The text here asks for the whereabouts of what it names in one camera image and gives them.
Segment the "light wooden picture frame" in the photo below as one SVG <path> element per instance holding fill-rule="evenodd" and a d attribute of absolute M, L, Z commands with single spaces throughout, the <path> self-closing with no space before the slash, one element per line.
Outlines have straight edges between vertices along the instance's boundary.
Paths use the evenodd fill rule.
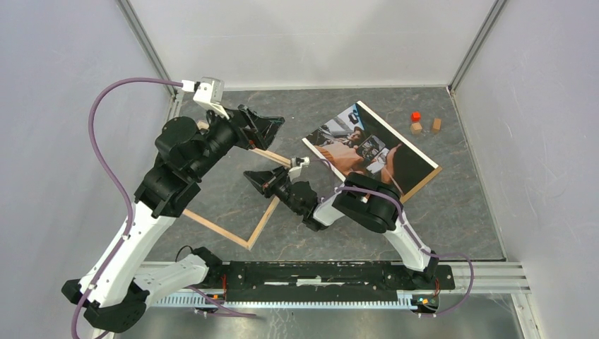
<path fill-rule="evenodd" d="M 234 147 L 208 173 L 202 192 L 178 219 L 181 227 L 210 239 L 225 239 L 251 250 L 278 205 L 277 198 L 263 198 L 243 173 L 290 167 L 291 159 L 258 148 Z"/>

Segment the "printed photo with white border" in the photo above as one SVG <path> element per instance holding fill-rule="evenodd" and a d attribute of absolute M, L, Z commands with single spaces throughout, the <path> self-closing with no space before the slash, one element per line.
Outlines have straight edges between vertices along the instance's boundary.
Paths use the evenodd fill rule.
<path fill-rule="evenodd" d="M 400 197 L 440 166 L 358 101 L 309 133 L 302 142 L 345 180 L 351 172 L 390 184 Z"/>

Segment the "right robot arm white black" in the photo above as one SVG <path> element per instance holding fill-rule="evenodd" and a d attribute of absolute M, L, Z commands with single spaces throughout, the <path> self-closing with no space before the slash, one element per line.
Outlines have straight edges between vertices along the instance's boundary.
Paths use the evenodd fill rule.
<path fill-rule="evenodd" d="M 436 280 L 439 259 L 410 225 L 396 187 L 353 172 L 332 195 L 320 198 L 309 182 L 293 182 L 284 167 L 246 171 L 244 176 L 262 196 L 277 197 L 315 232 L 347 217 L 384 235 L 399 253 L 413 286 L 426 288 Z"/>

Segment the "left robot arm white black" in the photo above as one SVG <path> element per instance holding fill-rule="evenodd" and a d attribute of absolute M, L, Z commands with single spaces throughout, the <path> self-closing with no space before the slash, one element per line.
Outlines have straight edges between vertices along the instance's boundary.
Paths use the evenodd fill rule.
<path fill-rule="evenodd" d="M 137 270 L 161 235 L 173 225 L 200 191 L 206 175 L 234 147 L 266 150 L 283 117 L 263 117 L 248 107 L 228 109 L 224 117 L 208 111 L 207 129 L 191 117 L 175 117 L 155 140 L 158 154 L 132 198 L 118 234 L 90 271 L 68 280 L 61 291 L 103 335 L 123 333 L 158 300 L 197 285 L 215 287 L 222 269 L 199 249 L 154 273 Z"/>

